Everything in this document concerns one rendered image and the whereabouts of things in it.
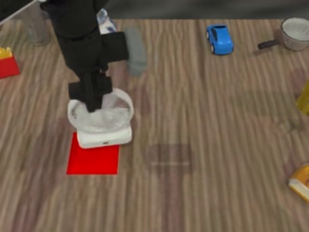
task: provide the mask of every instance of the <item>red square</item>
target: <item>red square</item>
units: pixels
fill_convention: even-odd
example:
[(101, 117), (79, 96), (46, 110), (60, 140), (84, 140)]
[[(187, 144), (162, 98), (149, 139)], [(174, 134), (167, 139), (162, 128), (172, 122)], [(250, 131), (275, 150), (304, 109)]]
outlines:
[(73, 133), (67, 174), (112, 175), (118, 173), (119, 145), (83, 149)]
[(0, 79), (19, 74), (20, 71), (14, 56), (0, 59)]

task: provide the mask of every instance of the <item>yellow object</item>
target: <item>yellow object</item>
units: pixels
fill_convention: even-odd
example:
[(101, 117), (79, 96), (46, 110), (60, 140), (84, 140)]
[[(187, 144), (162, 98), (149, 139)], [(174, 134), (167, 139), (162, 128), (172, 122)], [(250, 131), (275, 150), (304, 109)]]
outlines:
[(309, 202), (309, 164), (300, 167), (289, 179), (289, 186)]
[(6, 59), (12, 56), (13, 56), (12, 50), (9, 47), (7, 48), (0, 47), (0, 59)]

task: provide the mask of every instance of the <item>car wheel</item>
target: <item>car wheel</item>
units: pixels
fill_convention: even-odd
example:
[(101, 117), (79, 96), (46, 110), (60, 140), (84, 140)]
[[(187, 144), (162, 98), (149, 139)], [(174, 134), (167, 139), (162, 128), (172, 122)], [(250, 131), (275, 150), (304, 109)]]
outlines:
[(211, 45), (211, 53), (214, 54), (214, 46), (213, 46), (213, 44)]

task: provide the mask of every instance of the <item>orange and white object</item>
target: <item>orange and white object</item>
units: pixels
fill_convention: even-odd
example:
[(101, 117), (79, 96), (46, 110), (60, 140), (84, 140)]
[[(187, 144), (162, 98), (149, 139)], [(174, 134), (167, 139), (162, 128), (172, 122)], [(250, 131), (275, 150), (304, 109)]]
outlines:
[(309, 164), (301, 166), (289, 179), (289, 187), (309, 202)]
[(20, 71), (12, 50), (9, 47), (0, 47), (0, 79), (19, 74)]

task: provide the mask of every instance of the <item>saucepan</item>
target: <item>saucepan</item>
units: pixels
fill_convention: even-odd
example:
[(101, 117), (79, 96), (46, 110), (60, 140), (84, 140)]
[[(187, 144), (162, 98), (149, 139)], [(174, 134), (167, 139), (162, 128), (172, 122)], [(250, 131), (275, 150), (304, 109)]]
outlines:
[[(287, 18), (281, 23), (281, 35), (286, 48), (300, 51), (309, 45), (309, 20), (304, 18)], [(265, 49), (279, 44), (279, 40), (262, 42), (258, 49)]]

